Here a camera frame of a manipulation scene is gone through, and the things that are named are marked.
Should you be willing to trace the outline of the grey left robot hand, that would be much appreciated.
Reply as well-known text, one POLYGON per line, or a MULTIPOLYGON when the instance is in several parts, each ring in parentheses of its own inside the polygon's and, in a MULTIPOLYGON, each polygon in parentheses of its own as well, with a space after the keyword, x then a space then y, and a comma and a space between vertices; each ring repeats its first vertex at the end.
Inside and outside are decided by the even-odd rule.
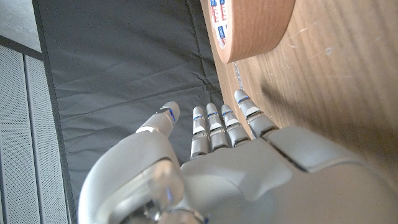
POLYGON ((359 156, 298 127, 278 128, 243 91, 251 128, 228 105, 193 110, 190 160, 163 105, 104 153, 81 188, 79 223, 396 223, 397 192, 359 156))

